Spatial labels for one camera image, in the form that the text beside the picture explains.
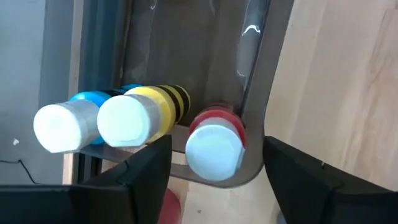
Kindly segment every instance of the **wooden surface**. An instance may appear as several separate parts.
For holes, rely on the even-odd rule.
[[[296,0],[266,112],[266,134],[398,190],[396,0]],[[236,189],[170,180],[183,223],[275,223],[264,170]]]

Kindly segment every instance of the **white cap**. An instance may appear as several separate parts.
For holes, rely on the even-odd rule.
[[[190,168],[201,178],[226,180],[240,168],[244,148],[238,131],[224,118],[208,118],[192,132],[185,146]]]
[[[100,136],[98,110],[88,100],[47,105],[36,113],[33,129],[39,143],[52,153],[79,150]]]
[[[114,96],[101,106],[97,125],[102,138],[112,147],[135,147],[158,132],[160,109],[142,95]]]

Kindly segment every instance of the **red cylinder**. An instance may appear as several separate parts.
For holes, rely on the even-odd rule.
[[[246,145],[244,126],[241,118],[233,113],[231,107],[222,103],[212,104],[198,114],[189,127],[189,133],[191,134],[202,121],[212,117],[224,118],[232,123],[239,133],[239,138],[241,139],[243,146]]]
[[[164,194],[158,224],[181,224],[181,221],[180,200],[170,189],[167,189]]]

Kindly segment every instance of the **plastic cylinder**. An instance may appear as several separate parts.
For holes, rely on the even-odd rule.
[[[175,123],[175,106],[171,97],[164,90],[156,86],[142,86],[125,93],[125,95],[129,94],[147,96],[154,100],[160,108],[161,118],[159,131],[148,139],[147,142],[157,140],[173,128]]]
[[[191,124],[185,155],[192,171],[201,178],[226,180],[240,168],[245,138],[243,125],[236,119],[217,106],[200,113]]]
[[[112,97],[97,116],[99,133],[112,147],[141,146],[159,132],[160,124],[160,107],[143,95]]]
[[[101,105],[112,96],[122,95],[140,85],[120,89],[84,91],[68,102],[47,105],[34,117],[34,132],[39,143],[50,152],[76,151],[88,144],[101,144],[96,117]]]
[[[99,133],[112,147],[137,147],[168,133],[178,101],[163,88],[140,86],[107,100],[99,109]]]

